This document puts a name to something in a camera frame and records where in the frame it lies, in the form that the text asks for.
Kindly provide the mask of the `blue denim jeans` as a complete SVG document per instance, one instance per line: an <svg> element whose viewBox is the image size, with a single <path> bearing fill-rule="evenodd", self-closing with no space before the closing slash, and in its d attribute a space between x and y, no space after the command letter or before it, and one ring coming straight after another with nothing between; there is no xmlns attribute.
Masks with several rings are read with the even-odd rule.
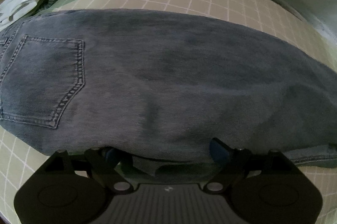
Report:
<svg viewBox="0 0 337 224"><path fill-rule="evenodd" d="M269 34L189 14L65 10L1 32L1 126L44 155L114 147L150 172L216 137L336 167L336 73Z"/></svg>

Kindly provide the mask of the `white folded garment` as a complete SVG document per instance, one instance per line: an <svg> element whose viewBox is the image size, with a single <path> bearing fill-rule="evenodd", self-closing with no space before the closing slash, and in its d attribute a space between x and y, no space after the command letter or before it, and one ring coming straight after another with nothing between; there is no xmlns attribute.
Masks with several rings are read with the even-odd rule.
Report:
<svg viewBox="0 0 337 224"><path fill-rule="evenodd" d="M1 31L32 11L39 0L4 0L1 3Z"/></svg>

